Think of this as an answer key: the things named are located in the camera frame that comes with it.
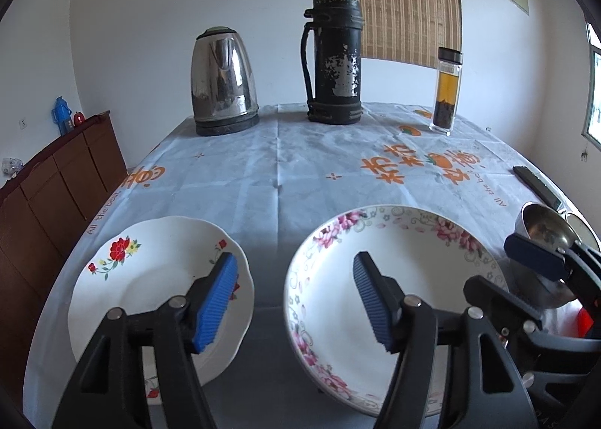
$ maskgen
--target tablecloth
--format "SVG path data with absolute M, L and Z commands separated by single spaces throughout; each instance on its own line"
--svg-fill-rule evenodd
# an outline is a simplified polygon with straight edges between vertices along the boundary
M 29 353 L 25 415 L 38 429 L 52 423 L 75 366 L 71 292 L 97 249 L 134 223 L 181 215 L 222 227 L 245 251 L 255 282 L 255 314 L 240 351 L 205 386 L 220 427 L 371 427 L 374 419 L 318 393 L 288 345 L 282 289 L 296 249 L 344 211 L 420 207 L 475 235 L 511 288 L 503 242 L 522 205 L 537 201 L 512 174 L 515 165 L 533 167 L 519 153 L 461 116 L 450 137 L 432 133 L 429 117 L 423 107 L 372 103 L 358 124 L 335 127 L 308 122 L 305 105 L 287 104 L 262 107 L 257 126 L 217 137 L 197 136 L 186 119 L 115 190 L 65 263 Z M 160 412 L 152 408 L 155 427 Z

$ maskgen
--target cabinet door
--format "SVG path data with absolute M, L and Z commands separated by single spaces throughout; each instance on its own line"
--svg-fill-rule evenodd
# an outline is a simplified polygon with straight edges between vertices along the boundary
M 86 129 L 83 136 L 106 191 L 114 192 L 127 177 L 127 170 L 108 116 L 101 124 Z
M 6 197 L 0 207 L 0 250 L 40 298 L 46 300 L 64 261 L 20 188 Z
M 109 193 L 102 184 L 83 135 L 80 134 L 56 151 L 54 159 L 86 223 L 91 222 Z
M 21 407 L 25 366 L 43 303 L 0 250 L 0 382 Z
M 52 244 L 67 260 L 85 231 L 86 221 L 51 156 L 23 180 L 21 189 Z

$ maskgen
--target kettle base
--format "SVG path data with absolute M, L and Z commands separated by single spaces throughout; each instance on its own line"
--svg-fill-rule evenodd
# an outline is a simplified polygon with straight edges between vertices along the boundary
M 308 101 L 309 112 L 307 117 L 311 122 L 321 122 L 331 125 L 355 124 L 361 120 L 363 109 L 361 101 L 349 104 L 323 104 L 315 100 Z
M 259 114 L 222 119 L 220 121 L 196 122 L 196 133 L 199 136 L 223 136 L 250 129 L 259 122 Z

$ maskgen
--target white wall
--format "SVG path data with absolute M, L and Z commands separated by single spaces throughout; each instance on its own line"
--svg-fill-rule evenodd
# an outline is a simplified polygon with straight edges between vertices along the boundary
M 581 136 L 587 113 L 590 50 L 576 0 L 551 0 L 548 13 L 549 78 L 532 161 L 559 186 L 601 233 L 601 152 Z
M 304 101 L 299 40 L 311 0 L 71 0 L 71 44 L 84 107 L 112 110 L 128 166 L 192 112 L 190 59 L 215 25 L 245 41 L 260 105 Z M 528 153 L 545 85 L 545 20 L 509 0 L 462 0 L 465 75 L 459 112 Z M 363 61 L 362 98 L 430 106 L 435 71 Z
M 464 75 L 458 112 L 529 156 L 546 86 L 545 3 L 462 0 Z
M 303 100 L 299 55 L 311 0 L 71 0 L 71 44 L 86 109 L 112 110 L 128 166 L 192 114 L 190 62 L 211 26 L 238 31 L 260 105 Z
M 60 136 L 50 109 L 81 110 L 71 59 L 70 0 L 14 0 L 0 21 L 0 160 L 26 163 Z M 27 127 L 21 131 L 20 119 Z M 0 186 L 6 181 L 0 172 Z

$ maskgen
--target thermos handle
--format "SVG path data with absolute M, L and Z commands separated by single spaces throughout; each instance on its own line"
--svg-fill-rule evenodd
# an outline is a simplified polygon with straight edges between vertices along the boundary
M 309 37 L 309 31 L 313 29 L 313 23 L 307 22 L 305 24 L 305 30 L 300 38 L 300 61 L 302 64 L 302 72 L 305 76 L 305 89 L 307 90 L 307 102 L 313 101 L 313 88 L 311 87 L 311 76 L 309 74 L 309 68 L 307 67 L 307 39 Z

